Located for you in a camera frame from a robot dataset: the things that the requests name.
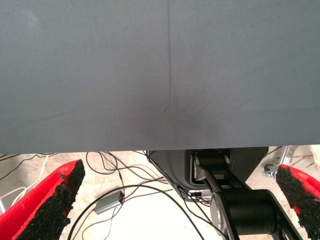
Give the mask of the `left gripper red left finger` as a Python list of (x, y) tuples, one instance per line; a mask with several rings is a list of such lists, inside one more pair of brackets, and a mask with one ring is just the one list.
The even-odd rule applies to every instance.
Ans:
[(67, 162), (0, 216), (2, 240), (58, 240), (71, 222), (78, 190), (85, 177), (81, 159)]

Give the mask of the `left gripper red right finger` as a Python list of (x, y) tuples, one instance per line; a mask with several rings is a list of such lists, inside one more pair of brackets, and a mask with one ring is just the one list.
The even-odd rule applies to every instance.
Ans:
[(282, 164), (276, 173), (276, 182), (298, 217), (307, 237), (320, 238), (320, 181), (306, 172)]

